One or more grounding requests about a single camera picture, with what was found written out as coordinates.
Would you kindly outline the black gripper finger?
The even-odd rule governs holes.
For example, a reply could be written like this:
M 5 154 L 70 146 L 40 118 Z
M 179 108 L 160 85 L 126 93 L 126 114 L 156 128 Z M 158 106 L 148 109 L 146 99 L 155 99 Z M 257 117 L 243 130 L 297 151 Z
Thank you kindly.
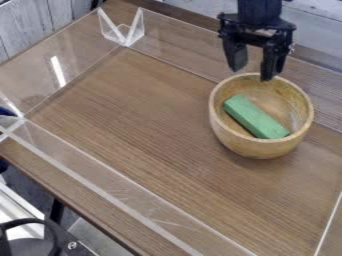
M 238 72 L 247 64 L 247 44 L 237 34 L 227 34 L 223 37 L 223 48 L 230 69 Z
M 263 59 L 261 63 L 261 80 L 270 81 L 282 73 L 287 55 L 293 52 L 290 41 L 267 41 L 263 45 Z

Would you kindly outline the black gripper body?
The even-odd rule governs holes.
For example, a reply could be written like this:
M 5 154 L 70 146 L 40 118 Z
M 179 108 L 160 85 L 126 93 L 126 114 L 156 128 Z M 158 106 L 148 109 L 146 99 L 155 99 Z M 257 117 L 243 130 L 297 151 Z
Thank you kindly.
M 237 0 L 235 13 L 219 13 L 218 36 L 227 47 L 289 47 L 297 26 L 281 18 L 282 0 Z

